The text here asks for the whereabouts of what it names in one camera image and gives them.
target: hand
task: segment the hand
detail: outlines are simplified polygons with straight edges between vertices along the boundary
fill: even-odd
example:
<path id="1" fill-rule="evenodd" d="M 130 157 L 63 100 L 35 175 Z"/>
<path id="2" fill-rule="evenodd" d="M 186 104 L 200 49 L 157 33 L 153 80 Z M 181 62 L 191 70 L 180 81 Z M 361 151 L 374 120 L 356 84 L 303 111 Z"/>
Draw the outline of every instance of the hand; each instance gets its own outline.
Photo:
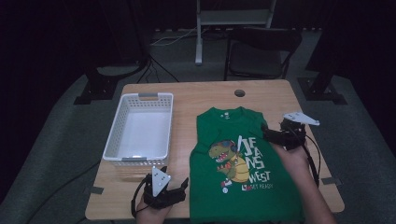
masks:
<path id="1" fill-rule="evenodd" d="M 273 143 L 271 145 L 292 178 L 297 177 L 301 172 L 309 173 L 308 159 L 303 147 L 287 151 L 280 145 Z"/>
<path id="2" fill-rule="evenodd" d="M 172 206 L 165 207 L 163 209 L 155 209 L 149 207 L 142 198 L 140 199 L 140 203 L 136 207 L 136 223 L 137 224 L 162 224 L 168 215 L 169 211 L 172 209 Z"/>

